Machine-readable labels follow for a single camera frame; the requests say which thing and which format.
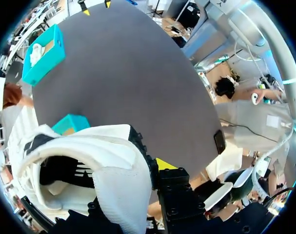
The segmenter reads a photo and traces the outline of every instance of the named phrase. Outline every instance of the shoe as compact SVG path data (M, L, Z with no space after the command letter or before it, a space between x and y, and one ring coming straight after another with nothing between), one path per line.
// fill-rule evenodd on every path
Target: shoe
M139 136L126 124L69 136L42 125L23 139L15 176L44 214L88 215L87 204L97 197L105 216L125 233L145 233L152 184Z

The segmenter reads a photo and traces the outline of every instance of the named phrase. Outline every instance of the gray tabletop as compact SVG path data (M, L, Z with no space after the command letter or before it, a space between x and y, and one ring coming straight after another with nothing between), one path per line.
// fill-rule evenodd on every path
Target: gray tabletop
M53 126L68 113L91 126L131 124L152 157L197 176L217 156L221 125L193 66L127 1L89 11L59 24L66 59L33 89L39 124Z

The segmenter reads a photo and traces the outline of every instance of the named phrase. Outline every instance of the white plastic part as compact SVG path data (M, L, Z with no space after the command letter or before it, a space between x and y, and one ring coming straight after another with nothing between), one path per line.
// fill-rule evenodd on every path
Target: white plastic part
M258 94L256 93L252 93L252 96L251 96L251 101L254 105L257 105L256 101L257 101L257 98L258 98Z
M204 201L205 210L209 211L215 206L227 193L232 189L233 184L231 182L225 182L219 189L217 189L208 199Z
M244 172L242 172L242 174L236 180L236 182L234 184L234 188L240 188L247 181L247 179L250 177L250 175L252 174L252 171L253 171L253 167L249 167L249 168L245 169Z

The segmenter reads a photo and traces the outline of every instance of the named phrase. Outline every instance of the teal container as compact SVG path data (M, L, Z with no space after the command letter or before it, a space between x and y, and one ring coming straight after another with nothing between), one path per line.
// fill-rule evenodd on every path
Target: teal container
M33 51L33 45L38 43L41 46L46 46L52 40L54 41L53 47L46 52L33 67L31 67L30 54ZM59 27L54 24L43 32L28 48L24 59L22 80L35 86L49 71L64 59L65 49L62 32Z
M63 135L66 132L75 133L89 127L89 122L85 116L67 114L52 127L52 130L54 130L55 133Z

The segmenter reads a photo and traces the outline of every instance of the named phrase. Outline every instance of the gray table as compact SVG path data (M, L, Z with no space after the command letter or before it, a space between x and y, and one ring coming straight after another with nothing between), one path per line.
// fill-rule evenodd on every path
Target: gray table
M33 89L39 124L53 126L68 113L91 126L131 124L152 157L198 175L217 156L221 125L193 66L127 1L89 11L59 24L66 59Z

